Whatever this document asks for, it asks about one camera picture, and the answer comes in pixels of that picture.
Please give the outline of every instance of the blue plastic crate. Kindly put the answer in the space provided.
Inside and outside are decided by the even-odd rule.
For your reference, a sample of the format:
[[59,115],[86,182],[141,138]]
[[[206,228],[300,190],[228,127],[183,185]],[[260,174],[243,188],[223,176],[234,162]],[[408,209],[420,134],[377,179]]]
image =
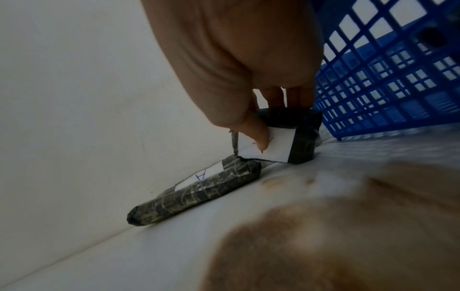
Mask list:
[[[407,4],[421,17],[401,26]],[[355,3],[326,41],[317,75],[315,108],[334,137],[460,122],[459,8],[458,0]],[[375,37],[378,25],[391,32]]]

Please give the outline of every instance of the hand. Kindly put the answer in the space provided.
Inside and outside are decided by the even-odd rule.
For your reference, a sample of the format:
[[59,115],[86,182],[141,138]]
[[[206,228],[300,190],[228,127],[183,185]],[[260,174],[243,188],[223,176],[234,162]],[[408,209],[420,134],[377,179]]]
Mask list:
[[269,107],[311,108],[322,37],[308,0],[142,0],[166,58],[195,104],[216,126],[268,147],[252,112],[253,89]]

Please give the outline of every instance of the white floor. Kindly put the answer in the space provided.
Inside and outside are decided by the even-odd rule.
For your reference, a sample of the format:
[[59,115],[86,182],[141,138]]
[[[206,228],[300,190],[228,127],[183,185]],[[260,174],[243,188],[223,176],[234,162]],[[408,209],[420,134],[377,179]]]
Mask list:
[[[460,167],[460,131],[448,129],[326,142],[312,162],[274,164],[251,185],[158,225],[133,228],[1,291],[196,290],[219,239],[266,209],[315,195],[335,195],[389,160]],[[308,183],[314,177],[316,182]]]

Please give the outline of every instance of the grid pattern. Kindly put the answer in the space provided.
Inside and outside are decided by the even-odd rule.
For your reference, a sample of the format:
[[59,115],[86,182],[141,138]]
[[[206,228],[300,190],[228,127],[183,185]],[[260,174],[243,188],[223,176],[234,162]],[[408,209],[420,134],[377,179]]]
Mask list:
[[[358,0],[342,21],[348,30],[340,25],[325,44],[315,108],[339,140],[460,122],[458,2],[417,0],[420,17],[401,25],[404,1]],[[377,25],[388,33],[376,37]],[[434,45],[420,40],[427,27],[441,36]]]

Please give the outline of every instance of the white label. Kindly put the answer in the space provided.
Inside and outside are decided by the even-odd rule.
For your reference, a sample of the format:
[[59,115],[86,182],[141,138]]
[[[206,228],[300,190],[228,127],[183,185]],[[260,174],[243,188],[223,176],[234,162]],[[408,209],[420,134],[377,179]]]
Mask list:
[[223,172],[223,171],[224,171],[224,166],[222,165],[222,161],[220,161],[217,164],[210,166],[209,168],[206,168],[198,173],[195,173],[194,175],[191,175],[184,181],[177,184],[174,190],[177,191],[177,190],[183,189],[187,186],[190,186],[191,184],[195,182],[206,180],[207,178],[215,174],[219,174],[220,172]]
[[238,155],[245,159],[287,163],[296,130],[291,128],[269,127],[268,131],[270,133],[270,144],[264,153],[260,152],[253,139],[244,134],[239,134]]

